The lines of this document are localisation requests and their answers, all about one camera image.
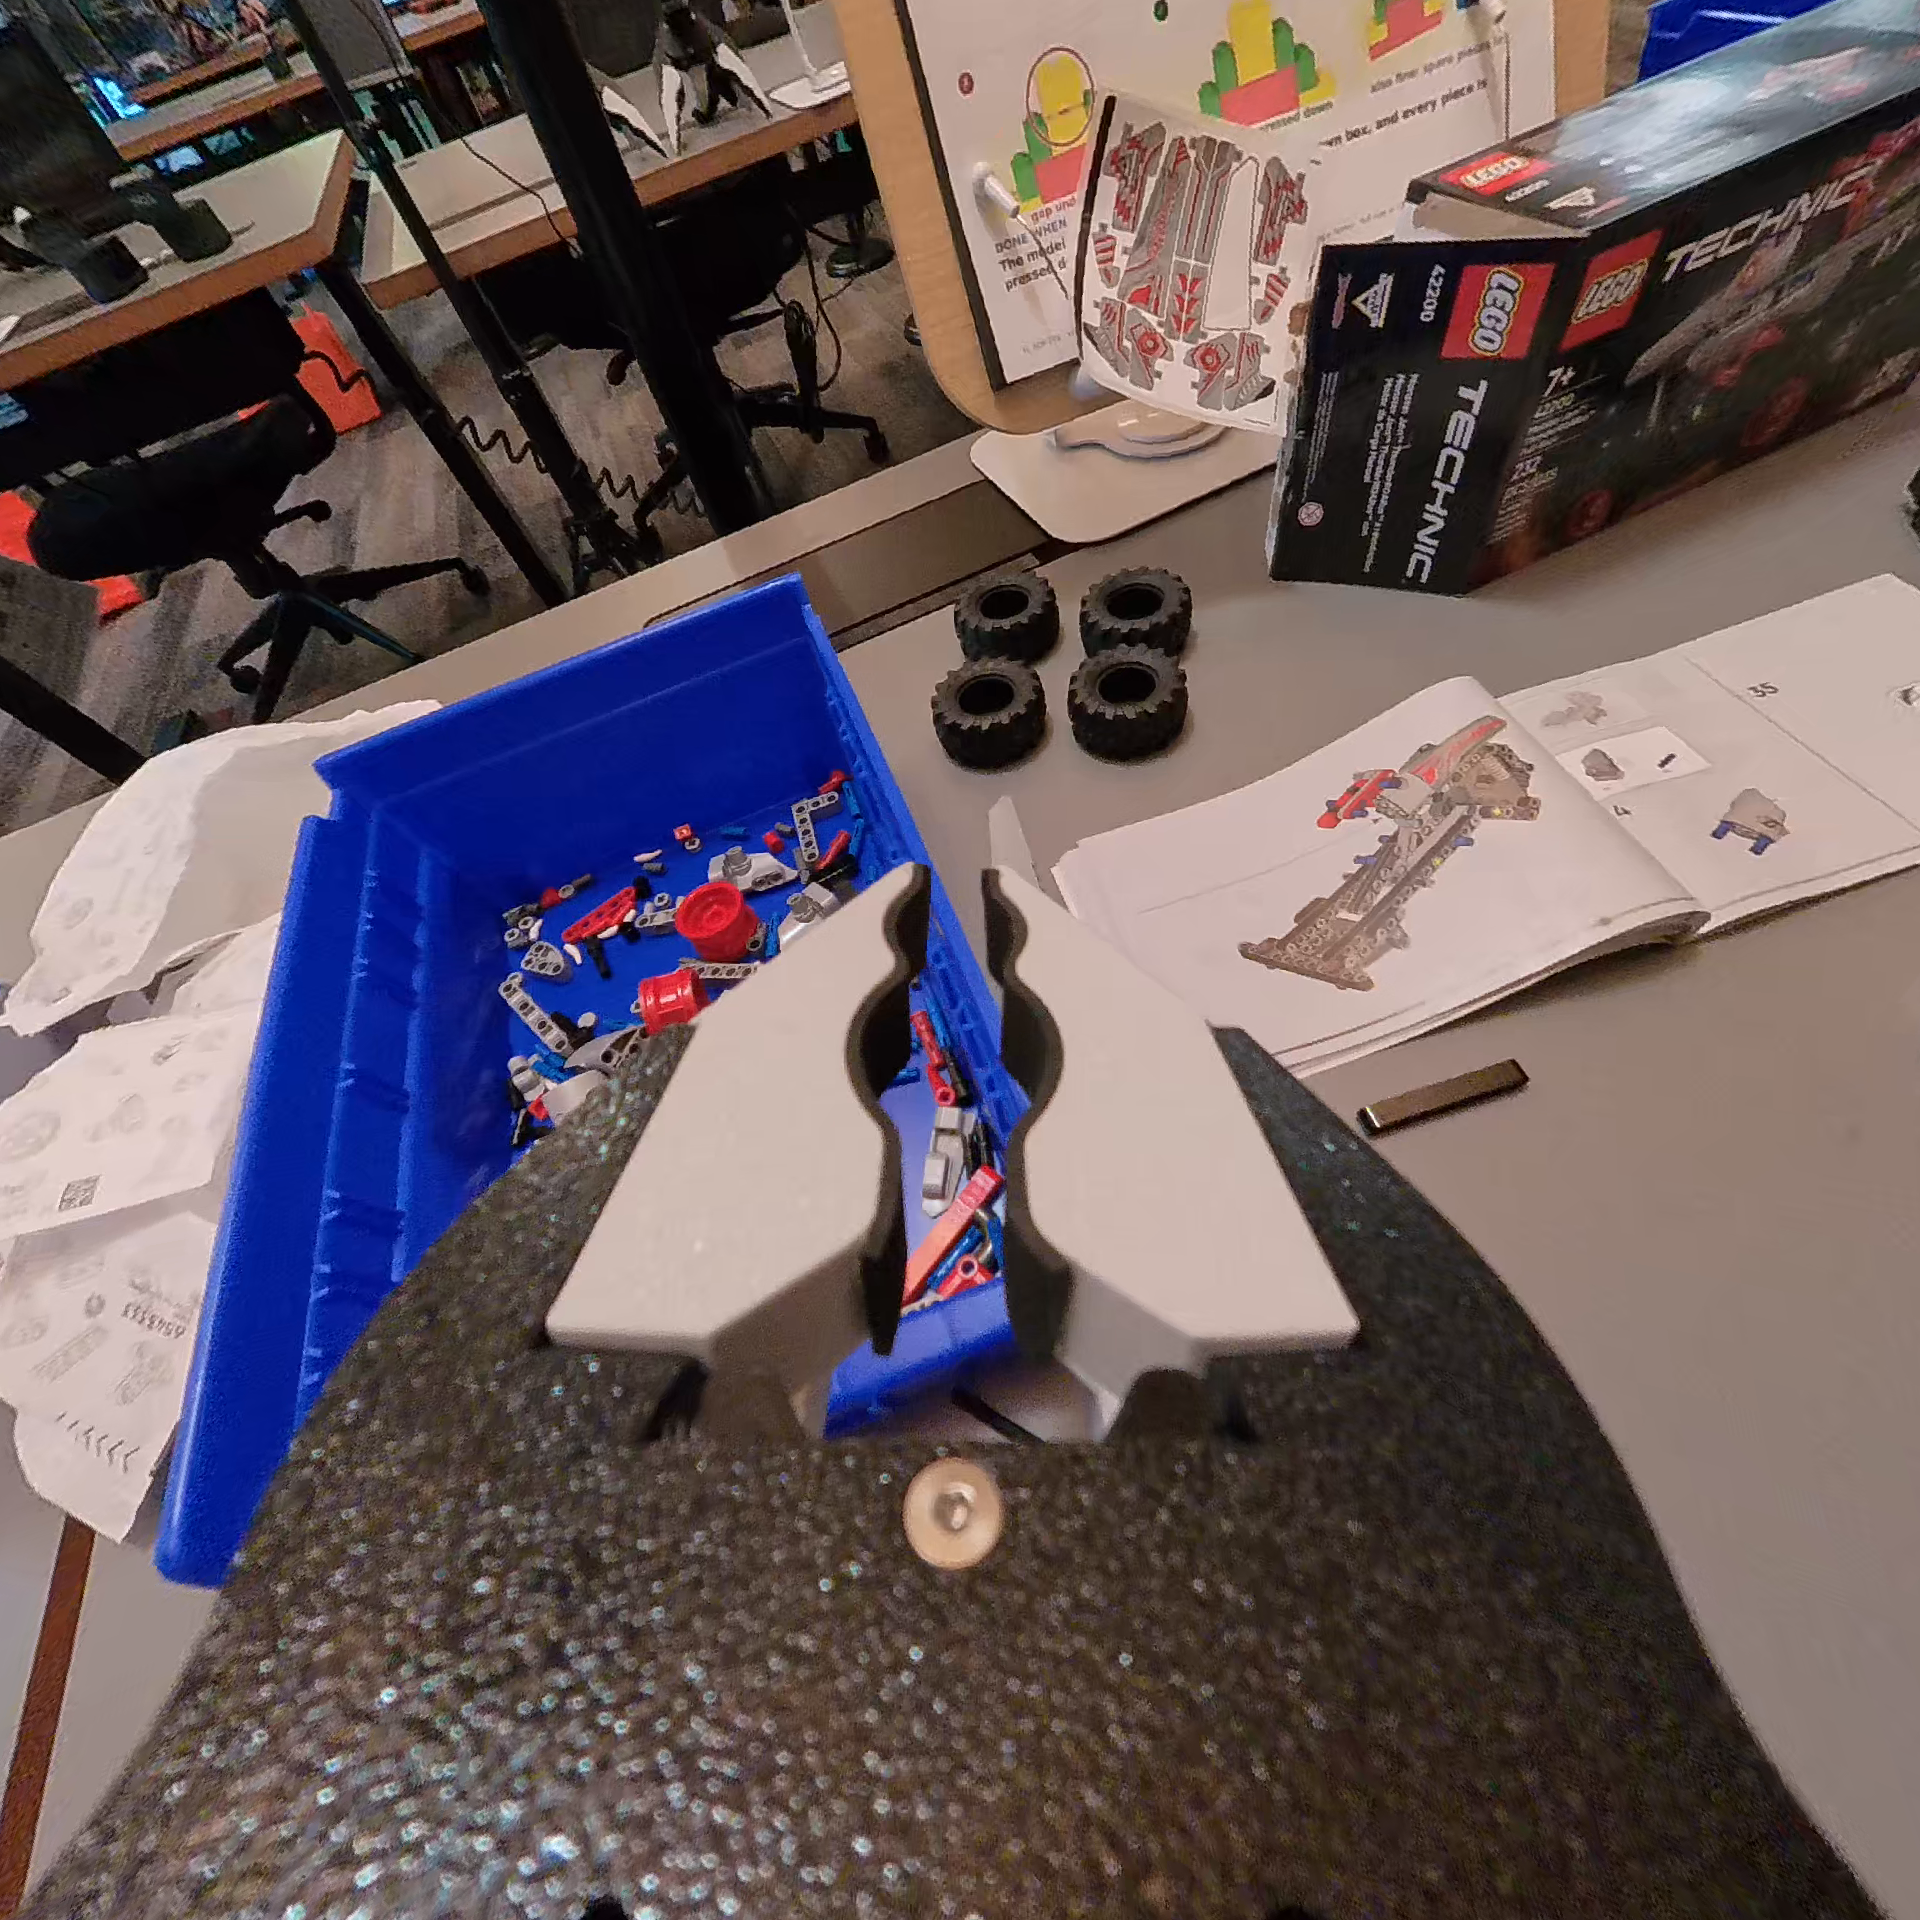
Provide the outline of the blue parts bin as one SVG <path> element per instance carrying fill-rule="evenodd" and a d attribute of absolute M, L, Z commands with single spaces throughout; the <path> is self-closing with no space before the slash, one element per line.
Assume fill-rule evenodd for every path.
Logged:
<path fill-rule="evenodd" d="M 920 827 L 788 574 L 326 755 L 278 922 L 154 1565 L 215 1590 L 324 1383 L 519 1158 L 501 916 L 844 770 Z"/>

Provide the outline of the white instruction poster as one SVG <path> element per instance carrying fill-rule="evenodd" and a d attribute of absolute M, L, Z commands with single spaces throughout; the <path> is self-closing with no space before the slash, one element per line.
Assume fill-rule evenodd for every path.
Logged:
<path fill-rule="evenodd" d="M 1560 5 L 897 5 L 983 367 L 994 388 L 1077 356 L 1065 289 L 1099 101 L 1206 135 L 1317 139 L 1326 223 L 1362 237 L 1403 184 L 1554 109 Z"/>

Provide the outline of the black office chair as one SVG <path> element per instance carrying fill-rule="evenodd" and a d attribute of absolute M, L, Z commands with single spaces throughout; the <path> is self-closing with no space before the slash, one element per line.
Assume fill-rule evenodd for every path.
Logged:
<path fill-rule="evenodd" d="M 899 395 L 893 380 L 920 371 L 903 320 L 895 269 L 838 279 L 819 248 L 766 300 L 725 320 L 716 361 L 755 415 L 755 447 L 777 489 L 822 493 L 895 460 L 916 388 Z"/>
<path fill-rule="evenodd" d="M 267 538 L 276 530 L 329 517 L 324 499 L 294 507 L 283 499 L 337 447 L 335 425 L 309 396 L 274 396 L 154 454 L 59 481 L 41 496 L 27 547 L 36 565 L 71 583 L 173 574 L 199 562 L 225 567 L 260 612 L 215 666 L 251 697 L 253 723 L 266 724 L 313 635 L 363 640 L 405 666 L 418 664 L 411 649 L 352 612 L 355 602 L 441 577 L 472 597 L 489 593 L 487 577 L 467 558 L 303 574 L 273 555 Z"/>

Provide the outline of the black tripod stand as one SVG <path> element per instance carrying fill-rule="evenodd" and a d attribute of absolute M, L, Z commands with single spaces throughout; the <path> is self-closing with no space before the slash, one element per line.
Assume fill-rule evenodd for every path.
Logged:
<path fill-rule="evenodd" d="M 550 3 L 482 3 L 482 13 L 706 521 L 717 535 L 755 525 L 773 507 L 753 444 L 714 350 L 689 321 L 566 13 Z"/>

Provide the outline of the white stand base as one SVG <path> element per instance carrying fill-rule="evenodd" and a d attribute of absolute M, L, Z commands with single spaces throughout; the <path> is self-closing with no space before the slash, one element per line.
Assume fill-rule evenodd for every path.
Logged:
<path fill-rule="evenodd" d="M 1116 402 L 1036 434 L 988 429 L 973 467 L 1047 538 L 1116 541 L 1271 472 L 1279 436 Z"/>

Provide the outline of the wooden display board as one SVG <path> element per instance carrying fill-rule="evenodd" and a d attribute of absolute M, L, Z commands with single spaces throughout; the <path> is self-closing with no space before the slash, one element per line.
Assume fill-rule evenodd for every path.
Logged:
<path fill-rule="evenodd" d="M 1554 29 L 1557 84 L 1554 109 L 1542 124 L 1553 123 L 1571 109 L 1597 104 L 1604 95 L 1610 34 L 1607 5 L 1551 5 L 1560 5 Z M 956 259 L 955 233 L 951 228 L 947 205 L 944 198 L 944 179 L 930 155 L 916 84 L 902 45 L 895 8 L 897 5 L 834 5 L 833 13 L 845 45 L 859 130 L 864 134 L 874 163 L 884 210 L 903 267 L 907 294 L 920 320 L 921 341 L 930 356 L 933 373 L 946 395 L 976 423 L 1015 434 L 1035 434 L 1044 428 L 1062 423 L 1086 407 L 1086 402 L 1072 395 L 1075 376 L 1081 375 L 1086 380 L 1086 375 L 1078 367 L 1077 354 L 1067 366 L 1052 373 L 1041 373 L 1006 388 L 994 388 L 990 383 L 980 344 L 973 324 L 967 289 Z M 1516 134 L 1504 134 L 1486 146 L 1455 155 L 1450 163 L 1495 146 L 1506 135 Z M 1343 153 L 1323 153 L 1323 179 L 1326 186 L 1329 210 L 1337 188 L 1333 164 L 1351 163 L 1356 158 L 1357 153 L 1352 149 Z M 1413 179 L 1424 178 L 1426 173 L 1410 178 L 1403 184 L 1403 190 Z M 1392 231 L 1399 209 L 1381 220 L 1378 231 L 1356 237 L 1326 228 L 1324 242 L 1333 245 L 1387 237 Z M 1077 346 L 1075 278 L 1065 289 L 1065 300 L 1069 333 Z M 1095 398 L 1121 398 L 1095 381 L 1087 381 L 1087 385 L 1092 388 Z"/>

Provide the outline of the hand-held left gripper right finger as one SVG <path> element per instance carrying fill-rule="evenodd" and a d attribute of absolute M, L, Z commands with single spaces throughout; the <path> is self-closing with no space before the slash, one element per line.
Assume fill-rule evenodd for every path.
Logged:
<path fill-rule="evenodd" d="M 1149 1376 L 1343 1354 L 1362 1322 L 1224 1030 L 1007 867 L 980 875 L 1000 1063 L 1003 1303 L 1041 1438 L 1102 1438 Z"/>

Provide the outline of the crumpled white paper bag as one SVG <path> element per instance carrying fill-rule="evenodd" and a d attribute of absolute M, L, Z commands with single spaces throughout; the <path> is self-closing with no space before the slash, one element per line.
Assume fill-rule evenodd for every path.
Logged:
<path fill-rule="evenodd" d="M 253 924 L 4 1102 L 3 1397 L 33 1494 L 121 1542 L 164 1472 L 278 942 Z"/>
<path fill-rule="evenodd" d="M 266 922 L 283 904 L 303 821 L 332 805 L 316 762 L 436 708 L 397 703 L 243 727 L 151 761 L 49 879 L 4 1025 L 37 1035 Z"/>

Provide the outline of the black toy tyre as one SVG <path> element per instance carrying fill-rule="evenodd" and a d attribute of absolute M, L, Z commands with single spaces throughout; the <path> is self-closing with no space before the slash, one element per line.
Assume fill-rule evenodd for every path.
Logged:
<path fill-rule="evenodd" d="M 1038 571 L 1006 571 L 973 583 L 952 605 L 965 661 L 1013 661 L 1032 666 L 1060 640 L 1060 605 Z"/>
<path fill-rule="evenodd" d="M 1164 567 L 1122 567 L 1099 579 L 1078 605 L 1078 635 L 1092 659 L 1142 646 L 1178 661 L 1191 635 L 1191 590 Z"/>
<path fill-rule="evenodd" d="M 1067 684 L 1075 743 L 1104 762 L 1138 762 L 1173 747 L 1188 728 L 1188 673 L 1149 644 L 1090 654 Z"/>
<path fill-rule="evenodd" d="M 1044 682 L 1018 661 L 964 661 L 933 687 L 930 724 L 964 769 L 990 774 L 1024 762 L 1047 733 Z"/>

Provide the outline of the flat black bar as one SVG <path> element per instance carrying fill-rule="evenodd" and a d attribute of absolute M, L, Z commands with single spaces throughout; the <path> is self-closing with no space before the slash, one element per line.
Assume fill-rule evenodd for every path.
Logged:
<path fill-rule="evenodd" d="M 1506 1058 L 1374 1102 L 1357 1110 L 1356 1120 L 1364 1136 L 1390 1136 L 1525 1092 L 1527 1086 L 1530 1074 L 1516 1061 Z"/>

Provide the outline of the pile of toy brick pieces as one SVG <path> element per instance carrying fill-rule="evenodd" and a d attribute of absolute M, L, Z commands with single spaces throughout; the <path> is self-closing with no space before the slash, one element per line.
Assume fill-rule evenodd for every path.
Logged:
<path fill-rule="evenodd" d="M 517 1032 L 504 1067 L 509 1152 L 552 1135 L 645 1037 L 703 1011 L 798 948 L 884 871 L 877 827 L 844 770 L 763 819 L 639 851 L 619 888 L 583 875 L 501 916 L 509 971 L 499 984 Z M 891 1088 L 923 1138 L 907 1233 L 907 1314 L 1000 1281 L 1000 1149 L 983 1042 L 964 1019 L 959 963 L 928 930 L 907 988 L 906 1063 Z"/>

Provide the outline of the red and grey sticker sheet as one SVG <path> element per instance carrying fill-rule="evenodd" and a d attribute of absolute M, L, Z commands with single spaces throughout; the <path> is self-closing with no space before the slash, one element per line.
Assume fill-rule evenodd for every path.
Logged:
<path fill-rule="evenodd" d="M 1329 200 L 1323 139 L 1095 97 L 1075 240 L 1078 367 L 1206 428 L 1283 432 Z"/>

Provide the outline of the orange floor object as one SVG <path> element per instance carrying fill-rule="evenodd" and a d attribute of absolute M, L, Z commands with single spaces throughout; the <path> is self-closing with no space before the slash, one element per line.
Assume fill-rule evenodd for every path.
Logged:
<path fill-rule="evenodd" d="M 36 522 L 36 506 L 18 494 L 3 494 L 3 555 L 13 562 L 36 567 L 28 535 Z M 90 580 L 96 612 L 100 622 L 116 620 L 149 602 L 147 592 L 135 579 L 109 577 Z"/>
<path fill-rule="evenodd" d="M 307 304 L 290 311 L 301 341 L 301 391 L 337 434 L 352 434 L 381 419 L 373 373 L 357 359 L 332 318 Z"/>

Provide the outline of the black toy set box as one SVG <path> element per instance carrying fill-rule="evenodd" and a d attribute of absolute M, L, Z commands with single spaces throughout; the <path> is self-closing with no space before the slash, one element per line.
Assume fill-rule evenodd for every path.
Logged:
<path fill-rule="evenodd" d="M 1895 396 L 1916 352 L 1917 8 L 1793 13 L 1323 250 L 1269 577 L 1479 590 Z"/>

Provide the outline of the grey desk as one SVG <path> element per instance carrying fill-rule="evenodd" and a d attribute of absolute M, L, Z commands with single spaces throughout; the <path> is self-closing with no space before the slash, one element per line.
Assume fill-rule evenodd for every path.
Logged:
<path fill-rule="evenodd" d="M 1904 402 L 1475 598 L 1264 580 L 1264 483 L 1116 562 L 1200 590 L 1188 739 L 1052 747 L 1032 851 L 1194 805 L 1448 673 L 1514 689 L 1916 583 Z M 1315 1084 L 1371 1098 L 1514 1057 L 1530 1090 L 1383 1141 L 1592 1397 L 1759 1736 L 1916 1916 L 1916 878 L 1637 953 Z"/>

